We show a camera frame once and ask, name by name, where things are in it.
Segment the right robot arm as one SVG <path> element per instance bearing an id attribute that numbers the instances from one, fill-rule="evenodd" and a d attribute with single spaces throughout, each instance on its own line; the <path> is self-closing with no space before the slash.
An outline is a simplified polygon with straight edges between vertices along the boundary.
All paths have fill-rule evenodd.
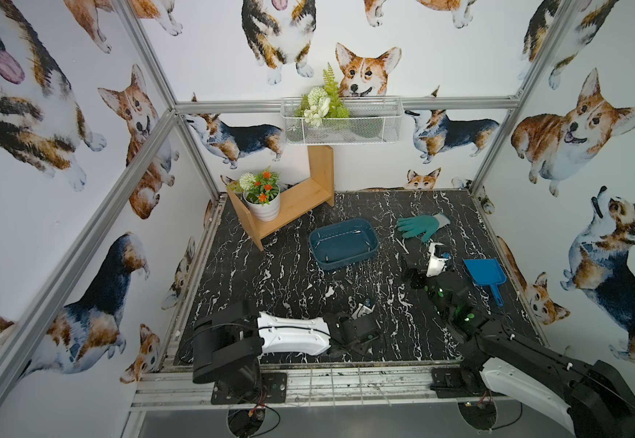
<path id="1" fill-rule="evenodd" d="M 465 260 L 467 278 L 452 271 L 430 277 L 406 257 L 399 262 L 403 283 L 428 296 L 459 343 L 465 390 L 512 397 L 576 437 L 635 437 L 635 396 L 618 370 L 554 352 L 470 303 L 474 286 L 490 288 L 497 304 L 504 303 L 499 287 L 507 277 L 497 259 Z"/>

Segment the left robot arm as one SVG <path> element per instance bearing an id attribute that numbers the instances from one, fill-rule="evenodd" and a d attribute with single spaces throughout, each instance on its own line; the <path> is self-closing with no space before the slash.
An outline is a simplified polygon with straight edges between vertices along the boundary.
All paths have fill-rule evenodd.
<path id="1" fill-rule="evenodd" d="M 213 405 L 284 403 L 287 374 L 262 372 L 261 357 L 273 353 L 365 357 L 381 334 L 370 313 L 285 319 L 242 300 L 195 323 L 190 339 L 193 383 L 213 385 Z"/>

